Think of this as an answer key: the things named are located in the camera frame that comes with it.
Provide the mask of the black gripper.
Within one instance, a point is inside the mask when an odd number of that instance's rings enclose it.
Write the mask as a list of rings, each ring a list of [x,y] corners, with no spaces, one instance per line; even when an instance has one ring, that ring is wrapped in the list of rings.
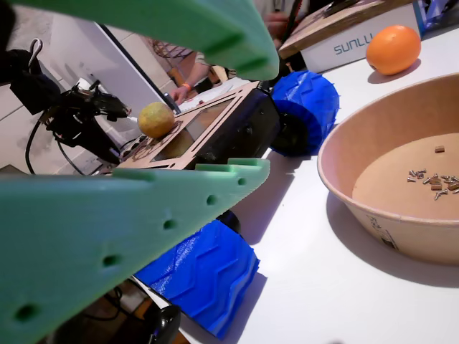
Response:
[[[128,117],[78,85],[41,115],[60,143],[118,165],[95,120]],[[109,176],[1,177],[1,341],[36,343],[261,186],[270,163],[231,158],[193,170],[117,168]]]

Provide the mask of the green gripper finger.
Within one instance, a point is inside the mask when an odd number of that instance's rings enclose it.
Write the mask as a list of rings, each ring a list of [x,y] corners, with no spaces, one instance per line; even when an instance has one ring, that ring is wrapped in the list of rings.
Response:
[[[247,80],[278,75],[279,57],[252,1],[55,0],[22,6],[108,24],[204,54]]]

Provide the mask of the person's hand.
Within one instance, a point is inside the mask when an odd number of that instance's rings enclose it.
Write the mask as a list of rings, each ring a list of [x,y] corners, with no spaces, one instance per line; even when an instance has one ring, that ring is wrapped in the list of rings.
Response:
[[[171,97],[177,105],[180,105],[186,100],[189,92],[190,89],[186,85],[182,85],[171,93]]]

